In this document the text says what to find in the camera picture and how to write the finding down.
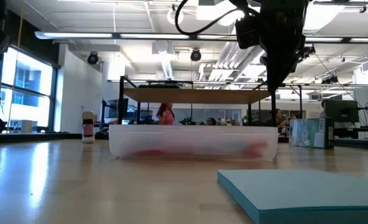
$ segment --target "person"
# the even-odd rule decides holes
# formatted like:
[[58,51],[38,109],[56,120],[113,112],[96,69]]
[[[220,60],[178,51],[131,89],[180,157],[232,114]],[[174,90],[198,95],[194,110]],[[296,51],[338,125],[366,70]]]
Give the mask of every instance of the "person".
[[323,111],[322,111],[322,112],[321,112],[321,114],[320,114],[320,118],[325,118],[325,117],[326,117],[326,112],[325,112],[326,107],[325,107],[325,103],[326,103],[326,100],[323,100],[323,101],[321,102],[321,106],[322,106],[322,108],[323,108]]
[[157,113],[157,118],[159,119],[159,124],[163,125],[172,125],[175,122],[175,116],[172,111],[171,103],[162,103],[159,106],[159,110]]
[[208,120],[206,122],[207,122],[208,125],[213,125],[213,126],[217,125],[217,121],[214,118],[208,118]]
[[[282,130],[289,124],[288,120],[285,119],[280,109],[275,110],[275,120],[277,121],[278,130]],[[272,118],[268,119],[265,123],[267,126],[272,126]]]

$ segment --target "cardboard box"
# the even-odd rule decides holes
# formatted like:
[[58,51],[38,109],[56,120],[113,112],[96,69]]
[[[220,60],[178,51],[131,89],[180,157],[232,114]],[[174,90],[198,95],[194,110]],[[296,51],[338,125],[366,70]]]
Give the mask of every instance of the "cardboard box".
[[333,120],[331,118],[292,119],[289,145],[332,149]]

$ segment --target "light blue foam board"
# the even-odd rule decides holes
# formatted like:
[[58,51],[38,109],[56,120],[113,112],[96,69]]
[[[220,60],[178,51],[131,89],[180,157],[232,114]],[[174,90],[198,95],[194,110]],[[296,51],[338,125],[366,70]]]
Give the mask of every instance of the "light blue foam board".
[[219,170],[255,224],[368,223],[368,179],[305,170]]

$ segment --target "computer monitor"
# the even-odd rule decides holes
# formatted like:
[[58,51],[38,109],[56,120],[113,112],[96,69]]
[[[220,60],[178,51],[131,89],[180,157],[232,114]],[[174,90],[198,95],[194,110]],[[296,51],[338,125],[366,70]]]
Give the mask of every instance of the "computer monitor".
[[334,122],[359,122],[358,103],[354,100],[325,100],[325,113]]
[[[108,100],[107,104],[109,106],[113,106],[116,107],[117,109],[119,109],[119,100]],[[127,107],[129,104],[129,99],[123,99],[123,117],[127,116]],[[106,107],[107,112],[106,114],[106,118],[117,118],[117,109],[115,108],[111,108],[111,107]]]

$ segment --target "translucent plastic bin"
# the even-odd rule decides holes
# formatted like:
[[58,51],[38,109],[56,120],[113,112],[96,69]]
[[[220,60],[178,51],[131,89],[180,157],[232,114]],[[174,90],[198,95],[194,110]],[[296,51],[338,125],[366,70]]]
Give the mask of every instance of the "translucent plastic bin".
[[269,127],[110,125],[112,155],[125,157],[241,158],[271,161],[278,131]]

